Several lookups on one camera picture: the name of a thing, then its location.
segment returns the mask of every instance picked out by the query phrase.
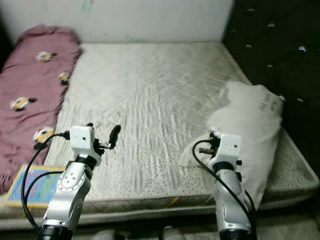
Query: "colorful book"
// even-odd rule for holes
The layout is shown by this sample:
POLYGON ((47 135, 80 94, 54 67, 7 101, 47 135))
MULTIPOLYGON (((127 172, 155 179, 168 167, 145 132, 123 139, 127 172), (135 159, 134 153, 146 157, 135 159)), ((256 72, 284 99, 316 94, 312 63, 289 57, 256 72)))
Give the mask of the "colorful book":
MULTIPOLYGON (((4 206, 22 208, 21 185, 26 167, 26 164, 21 166, 10 187, 9 192, 6 194, 3 202, 4 206)), ((46 172, 64 170, 65 167, 32 165, 26 177, 25 192, 27 192, 29 185, 37 176, 46 172)), ((49 174, 38 179, 30 191, 27 200, 27 206, 29 208, 47 208, 48 203, 56 190, 57 181, 60 175, 61 174, 49 174)))

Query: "pillow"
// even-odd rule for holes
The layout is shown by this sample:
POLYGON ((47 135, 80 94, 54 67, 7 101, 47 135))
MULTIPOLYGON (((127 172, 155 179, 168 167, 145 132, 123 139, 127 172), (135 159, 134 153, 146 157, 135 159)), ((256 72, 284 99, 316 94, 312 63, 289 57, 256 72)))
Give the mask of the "pillow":
MULTIPOLYGON (((281 127, 283 99, 268 91, 262 85, 246 85, 237 81, 228 81, 220 91, 219 99, 213 107, 214 112, 208 118, 207 127, 218 127, 223 133, 240 135, 242 138, 239 159, 242 166, 242 183, 258 208, 267 186, 269 173, 274 162, 278 145, 278 133, 281 127)), ((192 141, 180 158, 179 165, 200 167, 192 156, 192 147, 198 140, 208 139, 203 134, 192 141)), ((210 155, 196 154, 208 165, 210 155)))

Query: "white wall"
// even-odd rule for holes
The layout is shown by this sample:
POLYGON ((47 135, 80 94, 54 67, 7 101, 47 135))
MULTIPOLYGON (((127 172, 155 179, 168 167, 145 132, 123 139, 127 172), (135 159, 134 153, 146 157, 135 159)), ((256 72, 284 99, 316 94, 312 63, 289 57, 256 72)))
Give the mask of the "white wall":
POLYGON ((72 27, 84 43, 219 41, 233 0, 0 0, 12 41, 38 24, 72 27))

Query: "white quilted mattress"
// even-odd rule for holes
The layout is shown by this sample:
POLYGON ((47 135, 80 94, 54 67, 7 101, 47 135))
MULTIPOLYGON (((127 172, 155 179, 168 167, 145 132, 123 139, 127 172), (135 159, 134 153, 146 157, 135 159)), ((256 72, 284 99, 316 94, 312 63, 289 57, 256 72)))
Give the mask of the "white quilted mattress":
MULTIPOLYGON (((92 122, 117 146, 94 169, 80 223, 214 212, 213 179, 199 167, 181 167, 185 146, 206 131, 206 120, 226 80, 249 81, 221 43, 82 44, 56 131, 92 122)), ((73 160, 68 141, 52 141, 45 164, 73 160)), ((261 208, 310 197, 319 180, 283 131, 261 208)), ((34 210, 42 216, 43 210, 34 210)), ((0 209, 10 228, 21 209, 0 209)))

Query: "mattress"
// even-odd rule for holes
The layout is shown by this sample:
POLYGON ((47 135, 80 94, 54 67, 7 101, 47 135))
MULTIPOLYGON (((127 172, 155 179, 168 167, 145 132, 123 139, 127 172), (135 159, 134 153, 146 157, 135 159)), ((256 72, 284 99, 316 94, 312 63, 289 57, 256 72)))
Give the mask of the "mattress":
MULTIPOLYGON (((96 167, 80 224, 208 214, 215 211, 213 178, 200 167, 178 166, 227 80, 250 84, 223 44, 82 44, 56 131, 92 122, 116 148, 96 167)), ((52 141, 45 165, 74 159, 70 143, 52 141)), ((288 134, 280 134, 275 164, 260 205, 281 208, 312 196, 319 180, 288 134)), ((33 209, 42 217, 44 209, 33 209)), ((22 209, 0 208, 2 228, 28 226, 22 209)))

